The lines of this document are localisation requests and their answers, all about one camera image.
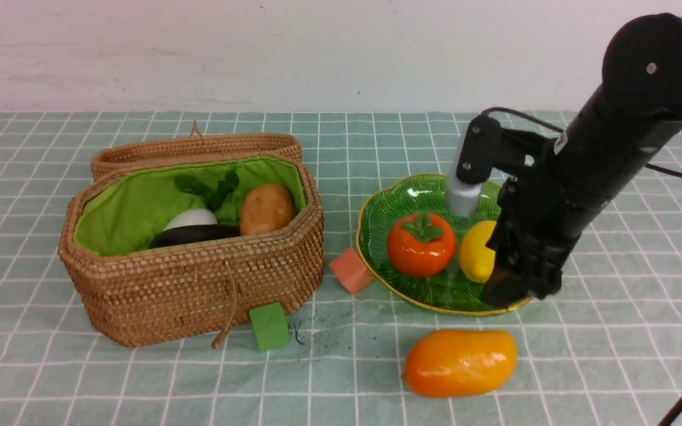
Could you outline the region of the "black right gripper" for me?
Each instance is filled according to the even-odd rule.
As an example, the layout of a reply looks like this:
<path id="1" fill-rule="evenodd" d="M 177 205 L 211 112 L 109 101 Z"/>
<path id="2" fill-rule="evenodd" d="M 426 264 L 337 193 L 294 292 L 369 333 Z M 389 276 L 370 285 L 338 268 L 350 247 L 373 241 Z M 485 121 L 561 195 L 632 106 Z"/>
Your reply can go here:
<path id="1" fill-rule="evenodd" d="M 557 294 L 582 232 L 680 130 L 673 114 L 636 118 L 596 90 L 530 173 L 501 187 L 482 301 L 510 308 Z"/>

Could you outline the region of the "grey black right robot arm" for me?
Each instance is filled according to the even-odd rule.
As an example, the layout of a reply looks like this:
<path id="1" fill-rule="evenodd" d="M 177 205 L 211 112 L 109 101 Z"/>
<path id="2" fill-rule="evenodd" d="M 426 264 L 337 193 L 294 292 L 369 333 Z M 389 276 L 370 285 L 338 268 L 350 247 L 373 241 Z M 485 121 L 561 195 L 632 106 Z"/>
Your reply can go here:
<path id="1" fill-rule="evenodd" d="M 680 130 L 682 17 L 637 17 L 611 39 L 603 81 L 576 118 L 501 187 L 484 302 L 558 293 L 582 232 Z"/>

